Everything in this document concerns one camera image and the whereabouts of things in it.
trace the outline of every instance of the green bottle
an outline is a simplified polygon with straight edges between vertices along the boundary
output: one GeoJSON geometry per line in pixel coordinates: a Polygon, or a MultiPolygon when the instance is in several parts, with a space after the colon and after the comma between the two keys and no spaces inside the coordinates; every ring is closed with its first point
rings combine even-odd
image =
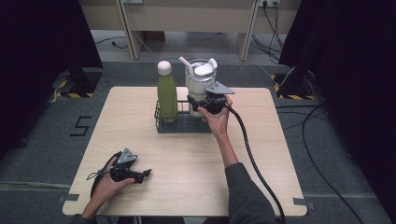
{"type": "Polygon", "coordinates": [[[177,120],[177,91],[176,84],[171,75],[172,66],[167,61],[158,63],[158,101],[160,103],[160,117],[165,122],[177,120]]]}

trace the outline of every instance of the black curtain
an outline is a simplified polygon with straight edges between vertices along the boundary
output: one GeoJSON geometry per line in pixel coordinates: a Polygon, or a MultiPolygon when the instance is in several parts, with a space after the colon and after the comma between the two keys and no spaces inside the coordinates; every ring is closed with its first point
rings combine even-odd
{"type": "Polygon", "coordinates": [[[394,8],[394,0],[303,0],[279,63],[315,73],[340,136],[396,223],[394,8]]]}
{"type": "Polygon", "coordinates": [[[78,0],[0,1],[0,158],[28,132],[63,71],[102,63],[78,0]]]}

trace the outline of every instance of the power outlet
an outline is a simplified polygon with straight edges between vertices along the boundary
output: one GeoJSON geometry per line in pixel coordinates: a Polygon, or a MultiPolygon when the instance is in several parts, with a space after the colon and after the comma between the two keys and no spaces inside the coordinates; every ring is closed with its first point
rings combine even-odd
{"type": "Polygon", "coordinates": [[[274,7],[275,4],[279,6],[280,0],[260,0],[259,1],[259,7],[262,7],[262,3],[266,1],[267,2],[267,7],[274,7]]]}

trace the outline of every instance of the yellow and black tape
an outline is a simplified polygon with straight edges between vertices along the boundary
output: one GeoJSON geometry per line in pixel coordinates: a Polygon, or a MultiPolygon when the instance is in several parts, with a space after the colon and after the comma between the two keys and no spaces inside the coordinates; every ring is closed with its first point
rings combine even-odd
{"type": "Polygon", "coordinates": [[[58,94],[57,94],[58,97],[62,96],[62,97],[68,97],[68,98],[81,98],[81,97],[92,97],[93,96],[93,92],[83,92],[83,89],[79,90],[79,92],[63,91],[63,88],[66,86],[66,84],[67,84],[67,79],[61,83],[61,86],[60,86],[61,91],[58,92],[58,94]]]}
{"type": "MultiPolygon", "coordinates": [[[[276,75],[271,75],[272,80],[275,82],[276,75]]],[[[314,96],[312,94],[290,94],[282,91],[282,86],[279,86],[279,83],[275,82],[274,89],[276,92],[276,96],[281,99],[291,99],[291,100],[314,100],[314,96]]]]}
{"type": "Polygon", "coordinates": [[[92,97],[93,93],[61,92],[60,95],[62,97],[80,98],[80,97],[92,97]]]}

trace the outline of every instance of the white lid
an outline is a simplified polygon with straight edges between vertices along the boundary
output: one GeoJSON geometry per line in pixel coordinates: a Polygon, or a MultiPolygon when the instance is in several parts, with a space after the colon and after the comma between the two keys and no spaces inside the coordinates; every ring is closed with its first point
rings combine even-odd
{"type": "Polygon", "coordinates": [[[171,74],[172,66],[168,61],[162,61],[158,63],[158,73],[162,76],[171,74]]]}
{"type": "Polygon", "coordinates": [[[209,61],[203,65],[200,65],[194,69],[194,73],[198,76],[206,76],[209,73],[212,73],[218,67],[218,63],[211,58],[209,61]]]}

